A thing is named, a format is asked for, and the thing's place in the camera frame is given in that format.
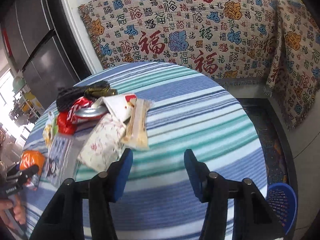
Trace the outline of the person's left hand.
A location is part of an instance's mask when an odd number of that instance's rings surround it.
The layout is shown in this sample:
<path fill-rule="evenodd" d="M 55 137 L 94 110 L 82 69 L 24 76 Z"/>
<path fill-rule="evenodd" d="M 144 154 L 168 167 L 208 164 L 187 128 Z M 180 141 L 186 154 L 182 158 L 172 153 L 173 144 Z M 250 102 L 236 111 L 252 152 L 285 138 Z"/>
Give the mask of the person's left hand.
<path fill-rule="evenodd" d="M 23 225 L 25 224 L 26 216 L 25 216 L 25 208 L 21 203 L 19 195 L 14 195 L 15 202 L 10 199 L 1 199 L 0 201 L 0 210 L 1 210 L 1 219 L 4 224 L 11 229 L 14 229 L 14 224 L 10 221 L 8 216 L 5 214 L 5 210 L 13 209 L 14 218 L 16 222 Z"/>

